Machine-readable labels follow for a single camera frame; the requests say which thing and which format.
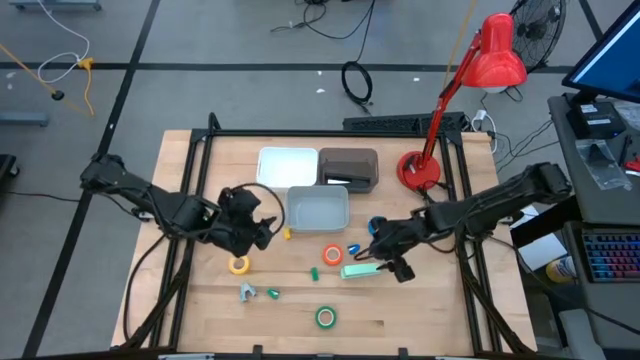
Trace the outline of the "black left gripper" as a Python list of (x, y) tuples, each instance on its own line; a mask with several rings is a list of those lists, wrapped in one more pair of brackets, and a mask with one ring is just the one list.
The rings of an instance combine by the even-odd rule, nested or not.
[[(253, 219), (254, 210), (261, 201), (249, 190), (238, 187), (225, 187), (221, 190), (218, 205), (222, 210), (219, 224), (226, 229), (225, 246), (234, 256), (246, 255), (255, 244), (259, 250), (265, 250), (273, 233), (260, 230)], [(259, 224), (267, 229), (276, 221), (276, 217), (262, 219)]]

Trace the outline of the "mint green stapler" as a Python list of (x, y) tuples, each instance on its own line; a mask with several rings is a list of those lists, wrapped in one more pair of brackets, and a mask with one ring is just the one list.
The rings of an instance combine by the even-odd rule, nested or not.
[(340, 271), (343, 280), (375, 276), (380, 274), (379, 265), (376, 263), (363, 263), (346, 265)]

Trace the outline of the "orange tape roll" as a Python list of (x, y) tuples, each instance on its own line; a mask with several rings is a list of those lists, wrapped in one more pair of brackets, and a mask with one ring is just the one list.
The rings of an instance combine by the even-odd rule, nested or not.
[(324, 248), (322, 258), (327, 265), (336, 266), (343, 261), (344, 253), (340, 246), (329, 244)]

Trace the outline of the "large black stapler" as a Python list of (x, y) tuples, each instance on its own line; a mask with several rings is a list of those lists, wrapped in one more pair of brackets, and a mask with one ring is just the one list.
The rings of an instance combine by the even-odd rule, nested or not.
[(372, 184), (372, 177), (366, 173), (340, 167), (327, 167), (321, 179), (326, 184), (366, 188)]

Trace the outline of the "green tape roll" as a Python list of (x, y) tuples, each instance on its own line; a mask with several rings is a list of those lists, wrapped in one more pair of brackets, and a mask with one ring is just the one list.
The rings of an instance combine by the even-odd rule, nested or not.
[(331, 329), (337, 322), (337, 312), (330, 306), (321, 306), (315, 313), (315, 322), (321, 329)]

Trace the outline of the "brown plastic bin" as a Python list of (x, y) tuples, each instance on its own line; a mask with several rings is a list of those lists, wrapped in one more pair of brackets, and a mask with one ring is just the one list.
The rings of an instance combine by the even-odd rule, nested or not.
[(370, 193), (379, 182), (378, 155), (371, 148), (323, 148), (319, 151), (317, 185), (326, 184), (322, 173), (327, 167), (340, 167), (366, 173), (372, 177), (372, 184), (366, 188), (343, 186), (349, 193)]

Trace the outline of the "black power strip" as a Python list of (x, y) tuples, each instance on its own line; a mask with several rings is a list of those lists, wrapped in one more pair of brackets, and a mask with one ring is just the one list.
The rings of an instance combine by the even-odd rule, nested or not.
[[(442, 115), (440, 131), (459, 131), (464, 127), (463, 112)], [(350, 132), (390, 132), (426, 135), (432, 122), (431, 113), (345, 118), (343, 130)]]

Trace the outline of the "white box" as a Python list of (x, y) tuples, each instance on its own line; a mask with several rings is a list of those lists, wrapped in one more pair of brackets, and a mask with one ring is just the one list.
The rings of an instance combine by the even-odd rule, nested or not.
[(551, 233), (518, 249), (519, 254), (531, 270), (538, 270), (548, 263), (568, 254), (559, 238)]

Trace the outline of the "red desk lamp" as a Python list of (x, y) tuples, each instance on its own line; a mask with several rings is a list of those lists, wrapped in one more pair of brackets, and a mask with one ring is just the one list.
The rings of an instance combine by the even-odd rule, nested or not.
[(488, 16), (465, 53), (452, 80), (444, 87), (432, 114), (421, 151), (406, 153), (396, 166), (402, 185), (412, 191), (427, 190), (439, 181), (441, 169), (433, 152), (442, 117), (461, 86), (502, 89), (527, 80), (524, 63), (513, 51), (514, 20), (507, 13)]

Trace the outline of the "grey side desk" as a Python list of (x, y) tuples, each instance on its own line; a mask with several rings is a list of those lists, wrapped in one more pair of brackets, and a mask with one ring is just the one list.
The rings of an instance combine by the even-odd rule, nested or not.
[(630, 190), (601, 190), (576, 148), (576, 137), (566, 117), (570, 111), (567, 98), (553, 96), (547, 104), (582, 219), (592, 224), (640, 226), (640, 177), (628, 177)]

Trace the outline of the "clear plastic bag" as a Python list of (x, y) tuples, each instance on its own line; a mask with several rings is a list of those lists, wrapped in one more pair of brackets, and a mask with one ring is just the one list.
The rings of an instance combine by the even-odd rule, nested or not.
[(579, 156), (600, 190), (616, 188), (632, 190), (631, 181), (614, 160), (605, 140), (580, 139), (575, 141), (575, 145)]

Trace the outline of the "small black computer box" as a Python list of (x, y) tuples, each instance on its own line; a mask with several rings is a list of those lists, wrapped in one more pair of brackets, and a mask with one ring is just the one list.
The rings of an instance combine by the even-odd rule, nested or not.
[(567, 119), (577, 139), (612, 139), (626, 130), (611, 102), (571, 102)]

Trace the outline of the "grey metal floor bar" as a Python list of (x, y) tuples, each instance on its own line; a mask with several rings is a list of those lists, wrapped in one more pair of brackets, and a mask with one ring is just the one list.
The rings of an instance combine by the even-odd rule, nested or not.
[(25, 10), (27, 7), (42, 5), (47, 10), (65, 7), (85, 7), (95, 11), (102, 10), (100, 0), (8, 0), (11, 6), (17, 10)]
[(49, 118), (39, 112), (0, 112), (0, 125), (47, 127)]

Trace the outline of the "computer monitor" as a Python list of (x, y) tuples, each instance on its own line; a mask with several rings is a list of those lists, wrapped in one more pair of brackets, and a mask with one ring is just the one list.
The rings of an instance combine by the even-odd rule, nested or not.
[(640, 0), (624, 10), (562, 85), (640, 104)]

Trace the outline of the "black metal table frame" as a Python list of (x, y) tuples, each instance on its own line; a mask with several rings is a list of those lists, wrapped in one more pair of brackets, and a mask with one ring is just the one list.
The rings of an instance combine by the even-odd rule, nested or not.
[[(380, 181), (369, 194), (351, 201), (349, 227), (341, 233), (277, 235), (269, 247), (250, 252), (250, 270), (234, 275), (229, 255), (195, 244), (187, 289), (169, 303), (145, 339), (185, 353), (216, 358), (250, 357), (342, 360), (353, 358), (468, 357), (509, 355), (510, 348), (467, 290), (452, 254), (422, 245), (406, 258), (415, 278), (399, 283), (391, 273), (343, 280), (322, 260), (330, 243), (367, 245), (368, 220), (376, 215), (405, 218), (420, 198), (397, 180), (395, 166), (406, 152), (421, 147), (415, 134), (330, 130), (168, 130), (164, 133), (153, 180), (170, 191), (201, 191), (216, 199), (226, 186), (255, 179), (264, 147), (372, 148), (379, 156)], [(319, 280), (313, 281), (316, 267)], [(240, 301), (240, 285), (256, 291)], [(280, 291), (278, 300), (267, 289)], [(337, 312), (331, 329), (316, 325), (321, 306)]]

